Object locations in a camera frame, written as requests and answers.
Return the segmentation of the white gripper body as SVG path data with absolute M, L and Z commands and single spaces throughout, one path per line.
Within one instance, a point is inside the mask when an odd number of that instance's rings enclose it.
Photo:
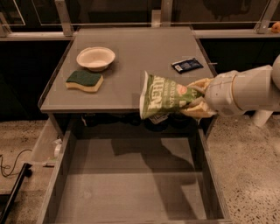
M 219 116 L 239 116 L 244 112 L 237 106 L 233 85 L 237 71 L 218 74 L 208 85 L 205 100 L 210 109 Z

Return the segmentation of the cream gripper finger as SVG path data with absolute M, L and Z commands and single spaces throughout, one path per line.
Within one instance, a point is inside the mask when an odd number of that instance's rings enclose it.
M 215 110 L 212 110 L 203 97 L 192 101 L 187 108 L 183 108 L 180 112 L 185 116 L 193 118 L 208 118 L 217 114 Z
M 212 79 L 204 78 L 204 79 L 196 80 L 196 81 L 188 84 L 187 86 L 189 88 L 192 88 L 192 89 L 204 94 L 207 90 L 207 87 L 211 83 L 211 81 L 212 81 Z

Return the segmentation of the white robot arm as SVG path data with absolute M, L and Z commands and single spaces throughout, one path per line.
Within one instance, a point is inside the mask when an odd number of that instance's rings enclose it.
M 195 119 L 214 115 L 240 116 L 254 111 L 252 122 L 262 127 L 273 112 L 280 111 L 280 55 L 272 66 L 260 66 L 243 72 L 230 71 L 213 79 L 188 85 L 204 94 L 181 113 Z

